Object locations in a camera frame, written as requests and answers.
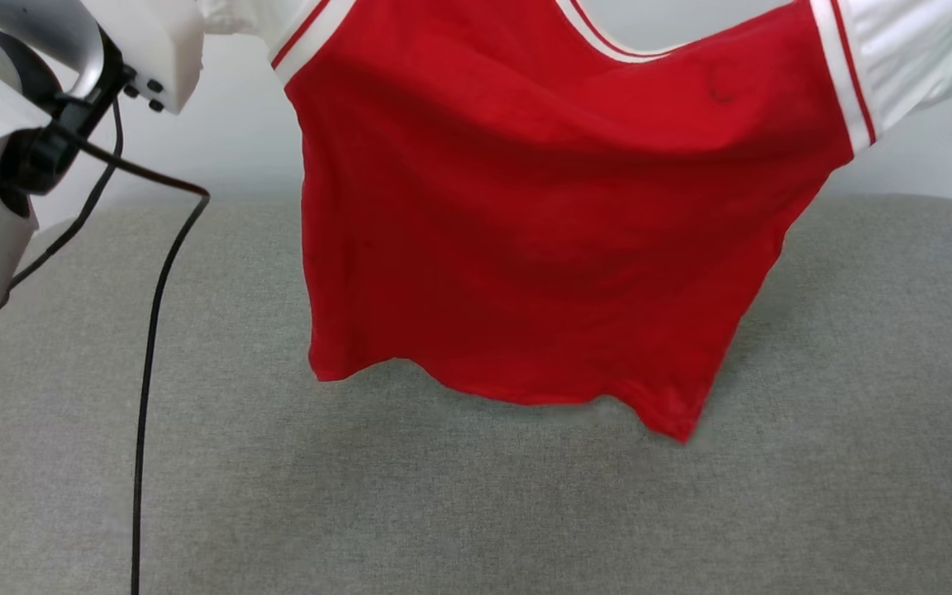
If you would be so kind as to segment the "grey fabric sofa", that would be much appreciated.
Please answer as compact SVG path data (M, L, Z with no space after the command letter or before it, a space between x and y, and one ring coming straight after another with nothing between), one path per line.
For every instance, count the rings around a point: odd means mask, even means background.
M149 305L193 201L107 207L0 313L0 595L129 590ZM294 199L212 204L156 341L143 595L952 595L952 201L822 196L686 445L307 366Z

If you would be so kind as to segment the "red and white jersey shirt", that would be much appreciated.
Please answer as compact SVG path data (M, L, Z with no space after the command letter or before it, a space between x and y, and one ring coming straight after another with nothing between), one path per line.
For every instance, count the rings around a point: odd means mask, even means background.
M584 0L197 0L302 131L309 362L408 360L688 440L825 181L952 93L952 0L787 0L634 50Z

